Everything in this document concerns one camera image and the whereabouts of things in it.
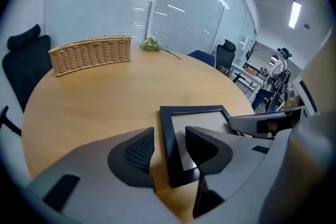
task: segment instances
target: jeans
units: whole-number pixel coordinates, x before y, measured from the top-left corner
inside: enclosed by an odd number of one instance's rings
[[[272,92],[268,92],[264,89],[260,89],[256,95],[255,100],[252,103],[252,108],[255,111],[260,104],[266,102],[264,98],[270,98],[272,96]]]

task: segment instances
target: striped shirt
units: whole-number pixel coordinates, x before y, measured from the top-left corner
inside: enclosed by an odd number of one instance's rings
[[[275,92],[273,85],[270,83],[270,78],[274,78],[277,75],[279,75],[284,70],[287,70],[287,62],[286,60],[277,60],[276,63],[268,69],[268,75],[266,79],[264,80],[264,83],[262,85],[262,89],[268,91],[268,92]]]

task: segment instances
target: picture frame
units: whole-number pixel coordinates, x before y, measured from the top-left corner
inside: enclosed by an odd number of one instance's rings
[[[230,114],[222,105],[160,107],[163,146],[169,177],[169,184],[172,188],[180,187],[189,184],[191,182],[197,181],[199,179],[199,170],[197,169],[197,167],[194,167],[189,170],[183,169],[172,116],[211,113],[211,112],[221,112],[227,123],[231,118]],[[234,132],[234,134],[243,136],[239,132]]]

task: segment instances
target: green plant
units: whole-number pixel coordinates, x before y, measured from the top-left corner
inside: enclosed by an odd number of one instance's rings
[[[159,41],[157,39],[155,39],[153,36],[149,36],[141,45],[140,45],[140,49],[142,50],[146,50],[146,51],[166,51],[169,54],[174,55],[175,57],[179,58],[180,57],[176,56],[175,54],[171,53],[170,51],[168,51],[167,49],[163,48]]]

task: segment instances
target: hat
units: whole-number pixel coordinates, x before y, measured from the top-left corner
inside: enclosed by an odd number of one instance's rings
[[[292,57],[292,54],[286,48],[282,48],[282,49],[278,48],[278,52],[280,52],[283,55],[285,55],[286,59],[289,58],[289,57]]]

